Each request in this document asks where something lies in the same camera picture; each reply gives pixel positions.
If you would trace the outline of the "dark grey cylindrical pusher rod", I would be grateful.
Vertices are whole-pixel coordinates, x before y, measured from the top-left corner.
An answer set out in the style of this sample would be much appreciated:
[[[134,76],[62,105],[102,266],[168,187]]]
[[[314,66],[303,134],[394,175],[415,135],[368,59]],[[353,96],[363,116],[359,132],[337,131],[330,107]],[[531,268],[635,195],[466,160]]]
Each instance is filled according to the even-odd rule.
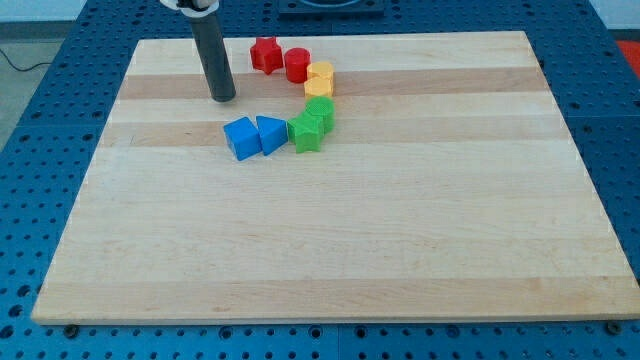
[[[211,98],[220,103],[233,100],[236,88],[216,13],[189,22]]]

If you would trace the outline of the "white rod mount flange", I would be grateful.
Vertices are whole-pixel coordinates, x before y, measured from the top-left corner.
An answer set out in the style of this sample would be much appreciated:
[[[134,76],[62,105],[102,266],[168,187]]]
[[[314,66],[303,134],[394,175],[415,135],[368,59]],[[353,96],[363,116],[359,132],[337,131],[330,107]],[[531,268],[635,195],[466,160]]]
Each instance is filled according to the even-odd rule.
[[[202,18],[219,8],[219,0],[160,0],[160,3],[189,18]]]

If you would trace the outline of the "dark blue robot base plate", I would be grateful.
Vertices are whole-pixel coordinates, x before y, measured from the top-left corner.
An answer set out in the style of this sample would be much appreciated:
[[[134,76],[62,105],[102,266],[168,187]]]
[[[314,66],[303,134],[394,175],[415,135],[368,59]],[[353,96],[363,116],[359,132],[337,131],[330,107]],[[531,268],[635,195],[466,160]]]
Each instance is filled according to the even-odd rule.
[[[302,16],[382,15],[386,0],[276,0],[281,18]]]

